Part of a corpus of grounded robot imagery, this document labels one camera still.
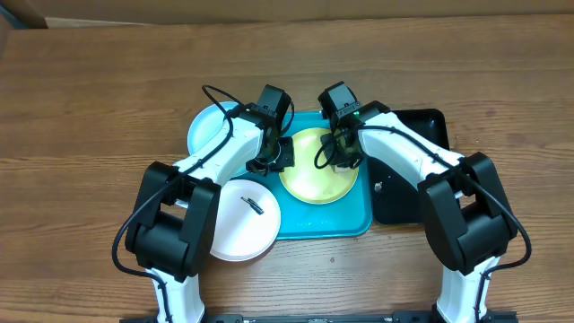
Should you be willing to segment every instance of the forearm of robot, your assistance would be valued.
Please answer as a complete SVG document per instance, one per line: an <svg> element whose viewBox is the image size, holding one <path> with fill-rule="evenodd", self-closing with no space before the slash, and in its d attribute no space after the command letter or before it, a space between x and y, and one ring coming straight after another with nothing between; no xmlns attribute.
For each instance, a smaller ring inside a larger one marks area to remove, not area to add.
<svg viewBox="0 0 574 323"><path fill-rule="evenodd" d="M222 129L204 147L193 155L175 163L179 171L185 171L204 158L220 144L230 130L229 123L223 122ZM256 158L263 141L263 130L251 121L242 118L233 119L233 136L223 148L207 160L201 168L189 174L197 179L208 178L224 186L233 174L245 163ZM177 205L187 207L187 202L178 200Z"/></svg>
<svg viewBox="0 0 574 323"><path fill-rule="evenodd" d="M463 155L443 149L421 135L405 126L393 112L380 113L368 119L366 126L394 127L401 130L414 139L424 144L427 148L437 153L439 157L453 166L458 165L459 158ZM370 157L376 158L387 164L403 178L408 180L413 187L426 179L431 173L440 174L447 168L423 152L408 139L398 134L384 130L359 130L361 149Z"/></svg>

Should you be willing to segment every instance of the teal rectangular tray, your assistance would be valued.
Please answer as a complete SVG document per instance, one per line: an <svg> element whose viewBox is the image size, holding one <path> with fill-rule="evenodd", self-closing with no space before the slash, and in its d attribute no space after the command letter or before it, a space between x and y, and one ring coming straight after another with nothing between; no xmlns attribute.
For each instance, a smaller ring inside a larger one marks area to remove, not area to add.
<svg viewBox="0 0 574 323"><path fill-rule="evenodd" d="M290 117L291 114L285 116L284 124ZM285 135L292 136L312 127L329 128L329 123L320 112L295 113L291 128ZM281 209L278 240L355 237L367 231L372 224L366 162L359 166L359 176L349 193L325 205L312 205L295 198L285 189L277 173L267 177L247 173L237 179L253 180L274 194Z"/></svg>

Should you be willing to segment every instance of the wooden table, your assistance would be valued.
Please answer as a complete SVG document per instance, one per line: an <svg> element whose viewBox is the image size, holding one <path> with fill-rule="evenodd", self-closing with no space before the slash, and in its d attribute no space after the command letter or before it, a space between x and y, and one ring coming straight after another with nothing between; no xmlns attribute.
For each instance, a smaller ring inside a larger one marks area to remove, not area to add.
<svg viewBox="0 0 574 323"><path fill-rule="evenodd" d="M454 150L496 163L534 255L496 274L489 307L574 320L574 16L11 31L0 67L0 320L153 314L150 280L109 251L144 169L186 157L209 83L243 101L266 83L297 109L344 80L362 101L444 112ZM522 256L521 239L503 261ZM136 266L134 255L121 259ZM214 313L426 310L440 262L422 227L281 241L258 261L210 259Z"/></svg>

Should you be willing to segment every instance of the black tray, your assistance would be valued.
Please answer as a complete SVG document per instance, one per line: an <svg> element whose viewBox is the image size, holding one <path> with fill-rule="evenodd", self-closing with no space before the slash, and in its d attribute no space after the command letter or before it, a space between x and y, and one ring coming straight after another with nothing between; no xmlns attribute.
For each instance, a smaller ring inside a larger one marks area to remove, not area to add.
<svg viewBox="0 0 574 323"><path fill-rule="evenodd" d="M413 109L393 111L407 127L438 146L448 146L445 116L437 109ZM370 200L373 218L381 224L421 223L417 191L408 181L382 161L367 160L369 168ZM382 189L376 192L376 183Z"/></svg>

